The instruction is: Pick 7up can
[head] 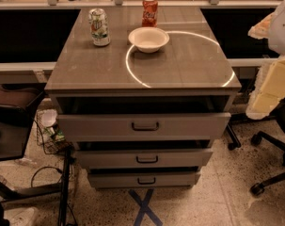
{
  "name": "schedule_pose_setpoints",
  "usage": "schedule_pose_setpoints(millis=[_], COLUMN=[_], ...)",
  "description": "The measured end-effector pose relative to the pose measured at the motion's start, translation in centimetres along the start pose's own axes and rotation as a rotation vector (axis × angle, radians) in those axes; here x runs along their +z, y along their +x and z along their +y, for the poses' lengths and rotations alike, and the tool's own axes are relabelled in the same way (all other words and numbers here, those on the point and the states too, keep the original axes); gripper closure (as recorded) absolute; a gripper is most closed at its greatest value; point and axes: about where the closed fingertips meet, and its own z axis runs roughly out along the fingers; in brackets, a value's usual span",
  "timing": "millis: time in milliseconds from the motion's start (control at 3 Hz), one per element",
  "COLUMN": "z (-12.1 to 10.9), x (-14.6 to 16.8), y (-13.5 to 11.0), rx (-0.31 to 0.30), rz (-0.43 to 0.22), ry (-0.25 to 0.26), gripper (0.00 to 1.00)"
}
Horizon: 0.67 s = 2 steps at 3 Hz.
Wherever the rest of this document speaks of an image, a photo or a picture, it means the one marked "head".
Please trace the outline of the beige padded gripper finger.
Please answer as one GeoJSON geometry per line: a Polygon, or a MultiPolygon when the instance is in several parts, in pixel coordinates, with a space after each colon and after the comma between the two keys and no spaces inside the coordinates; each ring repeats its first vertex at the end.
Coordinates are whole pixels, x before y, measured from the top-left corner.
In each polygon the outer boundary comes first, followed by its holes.
{"type": "Polygon", "coordinates": [[[248,30],[247,35],[257,40],[268,39],[270,37],[270,26],[271,26],[273,15],[274,13],[270,13],[265,18],[263,18],[260,22],[253,25],[248,30]]]}
{"type": "Polygon", "coordinates": [[[246,115],[252,120],[268,116],[285,98],[285,56],[261,66],[251,92],[246,115]]]}

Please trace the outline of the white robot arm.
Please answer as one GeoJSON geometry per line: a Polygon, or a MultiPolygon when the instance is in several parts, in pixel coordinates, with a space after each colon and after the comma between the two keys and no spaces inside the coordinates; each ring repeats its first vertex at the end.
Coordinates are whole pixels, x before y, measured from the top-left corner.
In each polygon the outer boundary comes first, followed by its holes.
{"type": "Polygon", "coordinates": [[[269,49],[279,54],[276,61],[260,67],[248,101],[246,115],[252,120],[260,120],[285,98],[285,0],[252,26],[248,35],[258,40],[268,39],[269,49]]]}

